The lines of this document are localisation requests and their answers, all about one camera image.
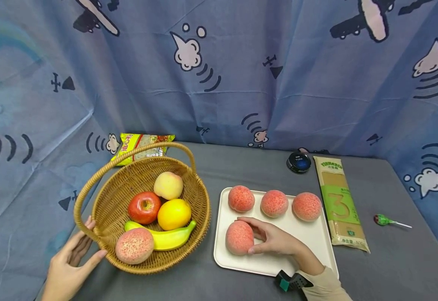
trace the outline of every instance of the fake fruit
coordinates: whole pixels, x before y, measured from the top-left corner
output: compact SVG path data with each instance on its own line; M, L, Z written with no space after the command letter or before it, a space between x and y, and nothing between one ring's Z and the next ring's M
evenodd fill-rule
M128 264L145 262L154 250L154 238L145 228L132 229L120 236L115 245L117 258Z
M305 222L312 222L321 214L321 200L316 194L303 192L292 201L292 212Z
M156 251L170 251L180 248L185 245L190 237L190 234L197 225L196 221L190 221L190 224L184 228L178 228L171 231L153 231L149 230L154 237L154 250ZM133 221L126 222L125 230L143 228L142 225Z
M256 200L254 195L246 186L234 186L229 191L229 207L237 212L247 212L254 207Z
M187 225L192 216L190 205L183 199L165 202L159 210L157 221L165 231L174 230Z
M162 172L156 178L154 183L155 194L167 200L180 197L183 188L184 182L182 181L181 176L170 171Z
M261 200L262 212L272 218L284 215L289 206L289 201L284 193L279 190L269 190Z
M161 205L162 202L155 193L144 191L131 199L128 212L134 222L146 225L155 221Z
M254 245L254 232L247 222L233 222L225 233L225 246L234 255L245 255Z

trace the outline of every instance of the gray tablecloth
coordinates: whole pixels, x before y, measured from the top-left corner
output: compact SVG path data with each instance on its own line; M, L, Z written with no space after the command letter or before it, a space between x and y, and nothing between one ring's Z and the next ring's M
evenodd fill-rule
M184 144L194 153L197 173L210 196L212 220L205 240L183 262L157 275L130 275L104 260L76 300L299 300L297 292L281 291L271 277L220 268L213 259L213 243L222 189L243 184L253 190L278 189L292 195L310 191L320 196L314 166L306 174L297 175L286 168L289 152ZM189 164L178 149L169 149L168 155ZM345 290L356 301L437 301L438 242L393 168L379 159L341 159L371 248L371 254L367 254L334 247ZM105 175L95 193L111 174ZM94 199L86 207L84 219L91 213ZM378 226L373 221L376 213L413 229ZM84 260L97 250L93 244Z

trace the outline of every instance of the yellow package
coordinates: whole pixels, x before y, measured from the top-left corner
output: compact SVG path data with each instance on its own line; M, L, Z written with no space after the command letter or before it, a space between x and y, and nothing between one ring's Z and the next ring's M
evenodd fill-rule
M175 135L165 135L165 136L157 136L157 135L144 135L144 134L129 134L129 133L121 133L120 139L122 140L122 145L120 150L117 152L115 156L113 156L110 161L115 160L118 156L123 155L124 153L128 153L133 149L140 148L145 145L153 144L156 142L171 142L175 139ZM126 158L124 161L120 162L119 166L127 165L131 162L137 161L138 159L153 157L153 156L164 156L167 148L151 148L146 150L145 152L136 153L135 155Z
M341 159L314 156L333 245L371 253L349 192Z

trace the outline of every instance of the blue backdrop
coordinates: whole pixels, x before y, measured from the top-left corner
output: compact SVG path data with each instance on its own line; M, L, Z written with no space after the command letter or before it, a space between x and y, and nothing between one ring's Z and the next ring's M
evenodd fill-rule
M385 158L438 239L438 0L0 0L0 300L124 131Z

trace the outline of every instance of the beige sleeve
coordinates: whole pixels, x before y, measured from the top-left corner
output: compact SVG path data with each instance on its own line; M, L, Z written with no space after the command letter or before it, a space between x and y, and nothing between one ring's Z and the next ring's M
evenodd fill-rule
M314 285L311 288L302 288L307 301L352 301L330 268L326 267L323 273L316 276L311 276L301 270L298 273Z

